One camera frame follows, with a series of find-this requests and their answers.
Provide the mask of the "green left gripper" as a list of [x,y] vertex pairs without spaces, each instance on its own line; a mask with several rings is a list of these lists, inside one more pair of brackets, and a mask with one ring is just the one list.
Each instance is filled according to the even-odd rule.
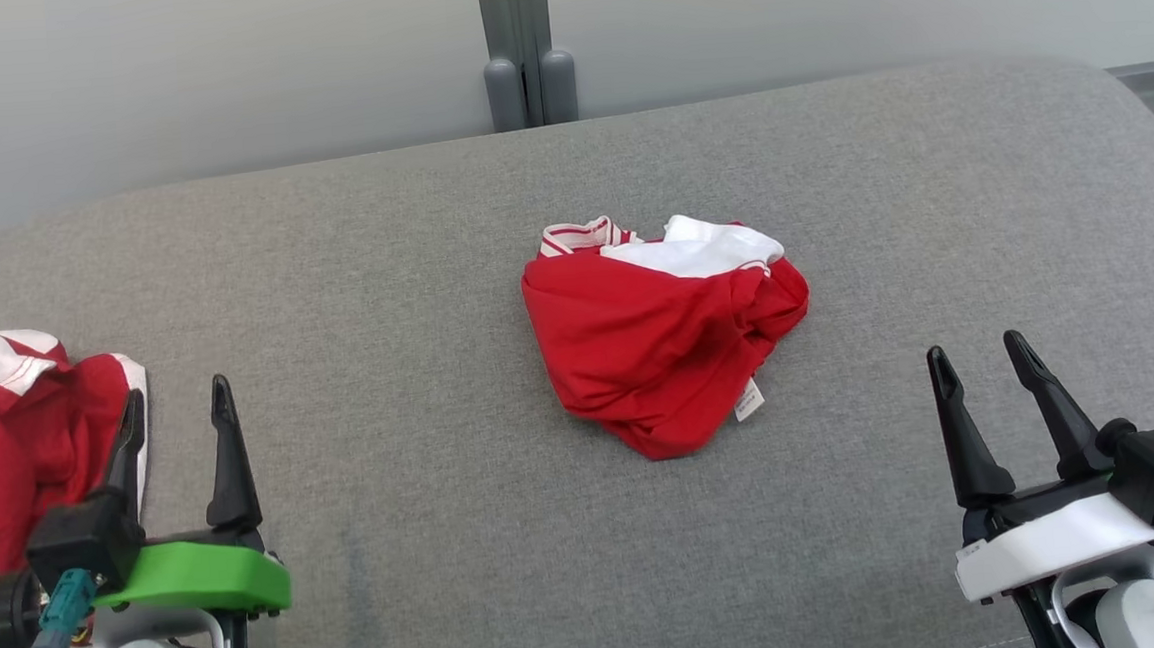
[[[102,592],[93,606],[193,608],[250,616],[277,616],[293,606],[288,567],[269,551],[257,527],[263,521],[243,440],[243,427],[223,374],[211,378],[210,422],[216,429],[215,481],[207,505],[213,532],[152,541],[137,555],[126,583]],[[108,467],[98,490],[125,504],[138,503],[147,447],[147,398],[132,389],[117,425]]]

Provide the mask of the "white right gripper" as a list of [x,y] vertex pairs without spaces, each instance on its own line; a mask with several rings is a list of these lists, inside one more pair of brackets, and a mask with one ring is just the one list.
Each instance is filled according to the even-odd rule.
[[1006,331],[1003,344],[1044,419],[1059,479],[1080,481],[1014,493],[1016,481],[996,464],[962,402],[965,389],[950,357],[941,346],[927,351],[943,447],[964,510],[956,567],[967,601],[995,598],[1154,541],[1154,525],[1109,492],[1109,479],[1097,476],[1108,473],[1108,464],[1091,416],[1020,332]]

